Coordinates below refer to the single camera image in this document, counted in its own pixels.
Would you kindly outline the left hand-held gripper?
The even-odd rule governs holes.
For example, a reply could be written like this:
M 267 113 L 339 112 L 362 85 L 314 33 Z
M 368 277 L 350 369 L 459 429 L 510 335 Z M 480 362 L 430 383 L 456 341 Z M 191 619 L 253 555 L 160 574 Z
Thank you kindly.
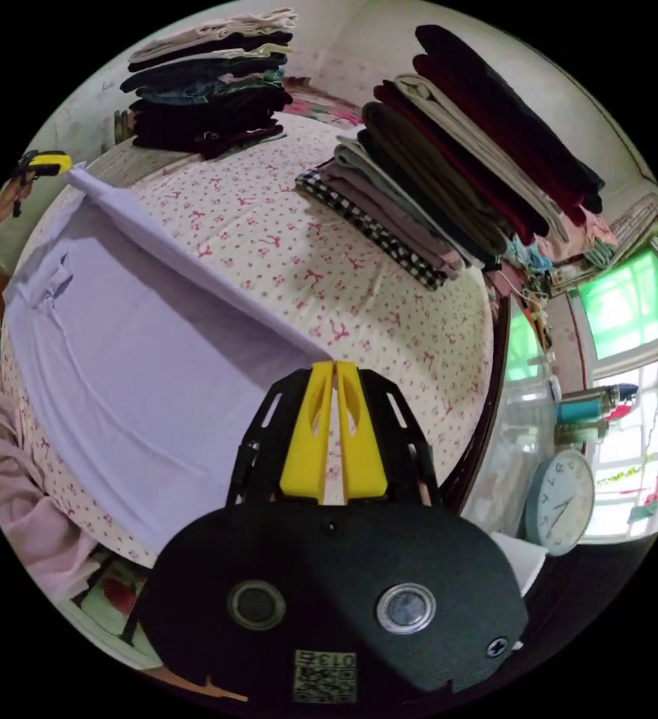
M 31 192 L 31 184 L 36 176 L 59 176 L 72 167 L 71 156 L 63 151 L 27 151 L 10 176 L 12 181 L 19 183 L 19 189 L 13 197 L 12 217 L 21 215 L 22 203 Z

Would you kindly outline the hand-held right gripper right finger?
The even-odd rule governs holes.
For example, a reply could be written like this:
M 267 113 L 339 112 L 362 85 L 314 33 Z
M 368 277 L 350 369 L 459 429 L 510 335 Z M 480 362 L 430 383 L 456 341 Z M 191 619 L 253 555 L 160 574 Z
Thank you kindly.
M 387 477 L 359 370 L 351 362 L 337 362 L 335 369 L 344 500 L 378 500 L 387 492 Z

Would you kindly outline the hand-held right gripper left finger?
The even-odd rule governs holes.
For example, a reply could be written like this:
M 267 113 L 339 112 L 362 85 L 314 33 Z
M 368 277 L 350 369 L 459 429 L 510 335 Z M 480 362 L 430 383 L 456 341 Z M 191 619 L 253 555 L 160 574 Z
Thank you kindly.
M 333 362 L 317 362 L 311 368 L 280 478 L 284 497 L 325 496 L 333 374 Z

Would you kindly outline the person's left hand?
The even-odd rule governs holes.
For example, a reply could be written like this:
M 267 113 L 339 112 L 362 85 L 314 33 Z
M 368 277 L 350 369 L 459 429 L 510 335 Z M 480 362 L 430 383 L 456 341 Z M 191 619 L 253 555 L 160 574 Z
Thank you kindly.
M 0 225 L 13 219 L 16 204 L 21 205 L 31 193 L 32 182 L 20 178 L 10 180 L 0 192 Z M 0 268 L 10 275 L 14 272 L 19 257 L 26 245 L 28 235 L 19 225 L 11 224 L 8 230 L 0 231 Z

